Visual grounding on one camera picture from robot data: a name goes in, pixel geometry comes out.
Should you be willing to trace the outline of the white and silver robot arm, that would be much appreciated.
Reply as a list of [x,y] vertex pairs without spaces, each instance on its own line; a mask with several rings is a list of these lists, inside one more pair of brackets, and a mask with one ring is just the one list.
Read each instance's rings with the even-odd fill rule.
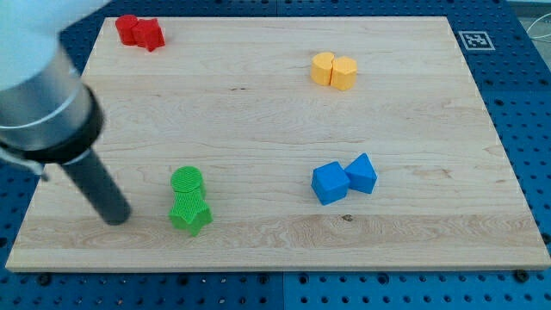
[[86,153],[102,131],[99,104],[60,33],[104,0],[1,2],[1,158],[40,176]]

